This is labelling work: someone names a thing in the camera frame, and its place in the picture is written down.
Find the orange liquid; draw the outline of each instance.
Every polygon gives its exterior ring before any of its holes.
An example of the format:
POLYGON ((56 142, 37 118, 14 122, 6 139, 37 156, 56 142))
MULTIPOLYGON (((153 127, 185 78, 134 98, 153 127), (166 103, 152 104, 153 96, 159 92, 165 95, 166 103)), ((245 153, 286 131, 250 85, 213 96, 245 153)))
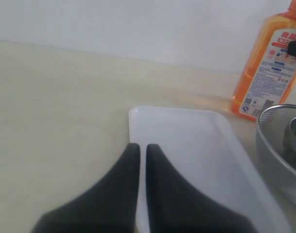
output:
MULTIPOLYGON (((248 118, 250 120, 255 120, 253 116, 247 116, 240 113, 241 104, 245 98, 249 86, 258 70, 261 63, 262 57, 264 56, 271 37, 274 31, 279 29, 296 29, 296 12, 288 11, 286 13, 278 14, 269 17, 263 24, 253 50, 247 60, 244 67, 241 78, 234 90, 232 97, 232 111, 242 117, 248 118)), ((287 89, 285 90, 283 96, 281 97, 280 103, 284 103, 290 94, 292 88, 296 83, 296 72, 293 79, 290 81, 287 89)))

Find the white tray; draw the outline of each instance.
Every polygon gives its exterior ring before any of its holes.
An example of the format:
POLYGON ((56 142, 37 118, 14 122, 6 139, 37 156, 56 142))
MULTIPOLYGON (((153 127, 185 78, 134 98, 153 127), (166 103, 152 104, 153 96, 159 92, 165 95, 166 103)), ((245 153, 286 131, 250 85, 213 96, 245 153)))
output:
POLYGON ((139 106, 129 112, 130 142, 141 150, 136 225, 149 233, 145 188, 148 144, 159 144, 173 166, 212 200, 250 219, 258 233, 290 233, 280 207, 227 120, 210 111, 139 106))

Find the orange bottle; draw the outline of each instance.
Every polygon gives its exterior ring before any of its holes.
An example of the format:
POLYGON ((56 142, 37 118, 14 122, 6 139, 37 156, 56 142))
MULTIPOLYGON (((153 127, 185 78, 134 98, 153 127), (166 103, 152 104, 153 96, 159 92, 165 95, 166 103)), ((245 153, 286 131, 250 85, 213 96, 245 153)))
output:
POLYGON ((296 41, 296 0, 288 11, 263 24, 232 98, 232 111, 255 120, 262 109, 284 103, 296 83, 296 56, 288 45, 296 41))

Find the qr code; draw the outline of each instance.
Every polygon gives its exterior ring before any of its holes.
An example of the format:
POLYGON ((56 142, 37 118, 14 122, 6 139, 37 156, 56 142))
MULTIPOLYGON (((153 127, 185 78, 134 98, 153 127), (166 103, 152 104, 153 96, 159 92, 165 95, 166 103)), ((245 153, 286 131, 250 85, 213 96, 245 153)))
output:
POLYGON ((271 107, 273 104, 274 104, 274 101, 266 100, 263 107, 268 108, 268 107, 271 107))
POLYGON ((252 101, 252 99, 250 99, 250 98, 246 98, 245 101, 244 101, 244 103, 250 104, 251 101, 252 101))

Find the mesh strainer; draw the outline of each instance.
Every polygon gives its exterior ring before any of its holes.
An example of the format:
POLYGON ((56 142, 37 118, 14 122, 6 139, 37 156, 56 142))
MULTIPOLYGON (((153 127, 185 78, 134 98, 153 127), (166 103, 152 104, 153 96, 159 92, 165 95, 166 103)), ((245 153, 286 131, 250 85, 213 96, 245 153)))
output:
POLYGON ((287 161, 284 152, 285 129, 296 117, 296 105, 275 105, 264 110, 257 120, 257 150, 266 176, 294 204, 296 204, 296 169, 287 161))

